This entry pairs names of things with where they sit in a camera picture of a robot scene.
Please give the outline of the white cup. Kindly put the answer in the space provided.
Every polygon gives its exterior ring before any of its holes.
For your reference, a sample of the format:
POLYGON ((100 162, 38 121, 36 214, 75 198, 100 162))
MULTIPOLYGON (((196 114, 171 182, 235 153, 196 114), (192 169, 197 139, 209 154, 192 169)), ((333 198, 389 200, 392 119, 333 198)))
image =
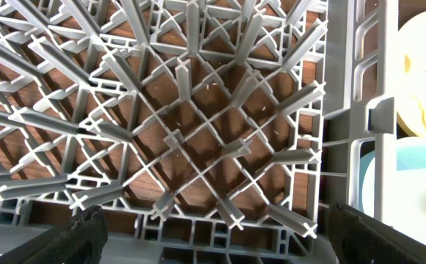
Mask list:
POLYGON ((389 176, 388 225, 426 245, 426 169, 397 171, 389 176))

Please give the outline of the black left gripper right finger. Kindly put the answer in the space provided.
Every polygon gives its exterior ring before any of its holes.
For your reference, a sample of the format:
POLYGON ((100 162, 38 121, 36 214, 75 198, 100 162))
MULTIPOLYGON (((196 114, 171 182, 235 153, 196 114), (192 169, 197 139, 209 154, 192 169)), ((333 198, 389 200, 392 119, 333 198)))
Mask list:
POLYGON ((347 204, 330 207, 327 232, 340 263, 426 264, 426 245, 347 204))

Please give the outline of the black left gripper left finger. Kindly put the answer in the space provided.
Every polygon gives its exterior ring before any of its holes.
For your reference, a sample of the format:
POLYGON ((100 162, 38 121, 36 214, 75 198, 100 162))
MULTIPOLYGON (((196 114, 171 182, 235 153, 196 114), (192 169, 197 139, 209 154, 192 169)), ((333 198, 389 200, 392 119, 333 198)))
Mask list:
POLYGON ((93 205, 0 256, 0 264, 99 264, 108 240, 103 209, 93 205))

